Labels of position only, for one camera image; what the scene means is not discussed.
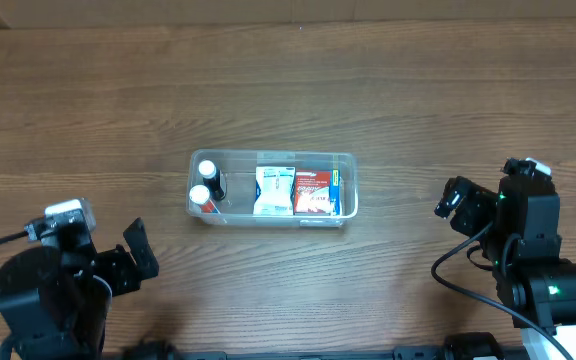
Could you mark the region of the orange tube white cap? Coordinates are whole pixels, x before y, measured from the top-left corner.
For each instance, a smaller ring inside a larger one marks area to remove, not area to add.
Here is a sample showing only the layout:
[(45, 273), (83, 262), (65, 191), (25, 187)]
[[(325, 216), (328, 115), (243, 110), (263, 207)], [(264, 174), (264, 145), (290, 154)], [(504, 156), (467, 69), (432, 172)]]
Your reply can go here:
[(188, 193), (189, 209), (193, 213), (219, 214), (219, 210), (205, 185), (195, 185)]

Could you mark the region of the black tube white cap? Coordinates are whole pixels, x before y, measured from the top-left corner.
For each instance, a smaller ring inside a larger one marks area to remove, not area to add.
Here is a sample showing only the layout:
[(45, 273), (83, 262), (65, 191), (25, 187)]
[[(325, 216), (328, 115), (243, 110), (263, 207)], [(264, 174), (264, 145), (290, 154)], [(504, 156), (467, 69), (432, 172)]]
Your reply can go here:
[(226, 197), (226, 183), (222, 179), (221, 171), (215, 163), (211, 160), (202, 160), (198, 165), (198, 171), (213, 199), (216, 201), (224, 200)]

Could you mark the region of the clear plastic container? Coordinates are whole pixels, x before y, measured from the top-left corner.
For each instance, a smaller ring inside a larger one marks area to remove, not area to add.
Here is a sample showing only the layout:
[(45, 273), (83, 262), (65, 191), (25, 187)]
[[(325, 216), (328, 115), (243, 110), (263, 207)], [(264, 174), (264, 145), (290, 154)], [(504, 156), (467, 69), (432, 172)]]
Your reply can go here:
[[(241, 226), (315, 226), (340, 227), (353, 218), (359, 207), (357, 161), (350, 153), (200, 149), (193, 153), (188, 178), (188, 193), (195, 185), (204, 185), (198, 171), (202, 160), (211, 160), (219, 168), (226, 183), (226, 197), (215, 202), (219, 214), (193, 213), (194, 217), (212, 225)], [(331, 171), (338, 169), (343, 179), (343, 212), (331, 214), (296, 214), (291, 216), (254, 215), (256, 168), (259, 166), (295, 167), (298, 170)]]

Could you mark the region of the blue medicine box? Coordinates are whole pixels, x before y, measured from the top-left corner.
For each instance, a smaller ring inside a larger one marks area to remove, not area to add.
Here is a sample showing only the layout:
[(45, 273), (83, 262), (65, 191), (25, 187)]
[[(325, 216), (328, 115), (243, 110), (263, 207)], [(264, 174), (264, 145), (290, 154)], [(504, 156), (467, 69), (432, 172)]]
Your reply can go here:
[(333, 169), (330, 177), (329, 199), (331, 204), (331, 215), (340, 216), (343, 212), (343, 179), (338, 169)]

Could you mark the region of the red medicine box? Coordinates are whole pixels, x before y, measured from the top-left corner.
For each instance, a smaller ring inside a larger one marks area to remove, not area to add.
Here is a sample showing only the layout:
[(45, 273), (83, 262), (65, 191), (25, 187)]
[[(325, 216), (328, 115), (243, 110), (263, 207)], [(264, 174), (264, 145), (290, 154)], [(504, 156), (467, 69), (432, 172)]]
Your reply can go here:
[(330, 197), (331, 171), (298, 170), (295, 176), (294, 212), (328, 214), (333, 211)]

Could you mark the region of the white medicine box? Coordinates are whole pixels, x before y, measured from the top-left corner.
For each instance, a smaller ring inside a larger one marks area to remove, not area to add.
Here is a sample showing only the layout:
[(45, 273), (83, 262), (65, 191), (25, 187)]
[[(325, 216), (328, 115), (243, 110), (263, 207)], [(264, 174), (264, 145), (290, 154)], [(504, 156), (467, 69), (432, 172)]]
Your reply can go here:
[(294, 213), (292, 198), (295, 174), (295, 167), (257, 167), (253, 214), (291, 216)]

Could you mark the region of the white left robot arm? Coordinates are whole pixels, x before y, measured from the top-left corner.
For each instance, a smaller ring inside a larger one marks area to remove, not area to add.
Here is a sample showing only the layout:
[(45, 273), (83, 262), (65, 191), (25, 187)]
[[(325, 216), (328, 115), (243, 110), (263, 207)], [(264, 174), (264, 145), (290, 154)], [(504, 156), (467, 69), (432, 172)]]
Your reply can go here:
[(0, 268), (0, 313), (10, 329), (2, 358), (101, 358), (113, 299), (159, 273), (143, 221), (124, 230), (124, 245), (104, 252), (79, 215), (46, 216), (26, 230), (40, 246)]

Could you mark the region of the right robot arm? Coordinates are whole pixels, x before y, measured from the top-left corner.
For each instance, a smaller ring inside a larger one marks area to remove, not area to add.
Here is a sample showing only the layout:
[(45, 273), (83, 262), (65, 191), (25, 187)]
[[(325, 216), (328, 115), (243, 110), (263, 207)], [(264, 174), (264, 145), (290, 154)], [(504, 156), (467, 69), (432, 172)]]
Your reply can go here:
[(493, 192), (451, 178), (435, 213), (479, 246), (496, 281), (492, 301), (457, 292), (510, 314), (530, 358), (576, 359), (576, 263), (560, 254), (560, 198), (551, 179), (508, 175)]

